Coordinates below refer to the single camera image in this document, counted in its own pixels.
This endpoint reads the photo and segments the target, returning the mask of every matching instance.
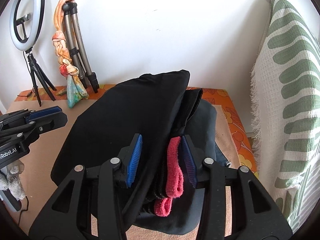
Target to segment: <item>green and white blanket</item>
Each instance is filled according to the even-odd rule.
[[[287,0],[271,0],[252,71],[259,179],[293,231],[320,197],[320,48]]]

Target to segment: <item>white wall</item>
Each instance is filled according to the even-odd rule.
[[[1,101],[0,101],[0,112],[2,113],[2,114],[5,114],[5,112],[7,111],[7,109],[5,109],[5,107],[4,107],[4,105],[1,103]]]
[[[319,15],[310,0],[289,0],[319,36]],[[22,52],[12,44],[9,15],[0,17],[0,100],[8,108],[32,83]],[[58,0],[45,0],[45,15],[33,53],[55,85],[64,85],[51,37]],[[267,20],[270,0],[76,0],[84,45],[103,83],[144,73],[186,69],[190,86],[226,89],[247,131],[250,70]],[[30,12],[22,0],[18,16]]]

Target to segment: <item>silver tripod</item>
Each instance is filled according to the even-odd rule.
[[[98,80],[95,72],[92,72],[90,68],[87,54],[85,53],[81,32],[80,32],[80,27],[79,27],[79,22],[78,22],[77,4],[75,2],[67,2],[62,6],[62,10],[64,11],[63,20],[64,20],[64,25],[66,27],[67,47],[69,49],[70,56],[72,57],[73,65],[79,69],[78,76],[84,88],[87,88],[87,84],[85,81],[85,77],[87,77],[92,86],[93,91],[97,93],[99,84],[98,84]],[[73,30],[75,32],[78,49],[73,40],[71,22],[73,25]]]

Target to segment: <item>red cloth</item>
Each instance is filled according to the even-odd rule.
[[[154,210],[158,217],[167,217],[170,214],[172,206],[172,198],[157,199],[155,201]]]
[[[155,214],[166,217],[171,212],[172,199],[180,197],[183,193],[183,173],[178,163],[178,147],[181,137],[170,139],[167,149],[167,184],[165,192],[168,198],[157,199],[154,204]]]
[[[167,150],[168,176],[165,192],[168,197],[177,198],[183,193],[183,173],[178,163],[178,147],[181,137],[170,139]]]

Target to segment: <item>black cable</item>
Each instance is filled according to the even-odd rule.
[[[22,209],[22,210],[20,211],[18,226],[20,225],[20,220],[21,220],[21,215],[22,215],[22,213],[29,210],[29,199],[28,199],[27,196],[26,196],[26,199],[27,199],[27,207],[26,207],[26,209]]]
[[[22,52],[22,53],[23,53],[24,61],[26,62],[26,65],[27,65],[27,69],[28,69],[30,77],[31,77],[31,71],[29,70],[29,66],[28,66],[28,62],[26,60],[26,56],[24,55],[24,52]],[[35,87],[33,86],[31,91],[26,96],[19,96],[18,95],[18,97],[27,97],[28,98],[28,97],[30,97],[32,95],[32,92],[34,92],[34,91],[35,91]]]

